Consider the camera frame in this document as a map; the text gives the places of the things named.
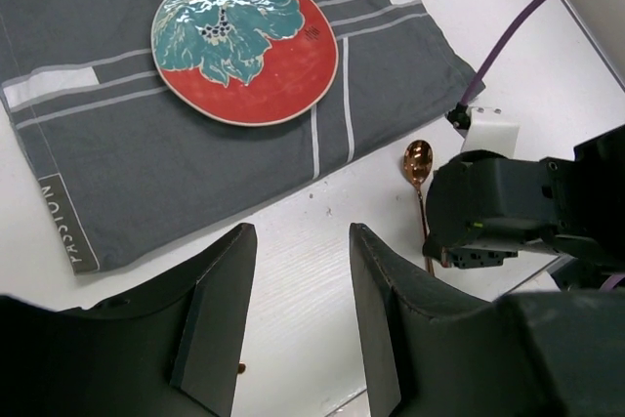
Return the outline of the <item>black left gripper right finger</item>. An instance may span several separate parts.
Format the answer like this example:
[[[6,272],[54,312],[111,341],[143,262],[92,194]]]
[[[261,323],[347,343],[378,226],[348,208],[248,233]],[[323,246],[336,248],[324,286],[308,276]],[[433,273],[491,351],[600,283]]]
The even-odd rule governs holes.
[[[486,301],[402,258],[365,224],[351,224],[349,239],[369,409],[396,416],[419,391],[411,341],[421,325],[471,313]]]

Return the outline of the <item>grey striped cloth placemat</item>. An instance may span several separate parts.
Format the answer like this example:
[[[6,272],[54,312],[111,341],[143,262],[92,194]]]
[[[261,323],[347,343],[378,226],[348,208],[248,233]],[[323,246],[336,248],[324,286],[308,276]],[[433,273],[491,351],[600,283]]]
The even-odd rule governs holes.
[[[282,124],[235,126],[155,68],[162,0],[1,0],[1,101],[75,274],[125,267],[452,109],[474,76],[421,0],[313,0],[339,61]]]

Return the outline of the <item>red and teal plate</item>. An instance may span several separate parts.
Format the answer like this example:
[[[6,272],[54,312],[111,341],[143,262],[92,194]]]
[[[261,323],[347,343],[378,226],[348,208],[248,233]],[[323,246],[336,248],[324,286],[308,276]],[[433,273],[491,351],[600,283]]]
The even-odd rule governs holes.
[[[162,0],[150,48],[172,93],[243,127],[309,111],[330,90],[339,61],[332,26],[313,0]]]

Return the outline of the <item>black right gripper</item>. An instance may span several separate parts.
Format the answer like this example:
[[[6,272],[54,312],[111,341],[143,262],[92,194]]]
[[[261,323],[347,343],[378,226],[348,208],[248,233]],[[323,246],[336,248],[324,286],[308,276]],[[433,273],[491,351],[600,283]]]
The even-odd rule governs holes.
[[[453,157],[426,197],[424,256],[466,270],[527,251],[622,273],[624,129],[577,145],[574,155],[525,161],[471,150]]]

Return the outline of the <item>copper spoon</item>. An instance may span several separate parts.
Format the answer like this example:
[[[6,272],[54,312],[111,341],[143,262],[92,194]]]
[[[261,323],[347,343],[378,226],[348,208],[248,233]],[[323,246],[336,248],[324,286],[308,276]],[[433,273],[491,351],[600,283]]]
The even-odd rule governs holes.
[[[429,178],[434,162],[432,147],[424,140],[412,142],[405,150],[402,166],[406,180],[415,188],[420,210],[423,238],[427,239],[428,224],[426,220],[425,198],[422,185]]]

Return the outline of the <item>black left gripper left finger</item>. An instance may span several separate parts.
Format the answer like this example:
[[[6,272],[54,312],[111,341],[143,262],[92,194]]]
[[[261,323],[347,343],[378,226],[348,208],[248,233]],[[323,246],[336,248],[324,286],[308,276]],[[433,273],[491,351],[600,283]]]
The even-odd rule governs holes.
[[[250,224],[99,302],[93,415],[229,415],[257,254]]]

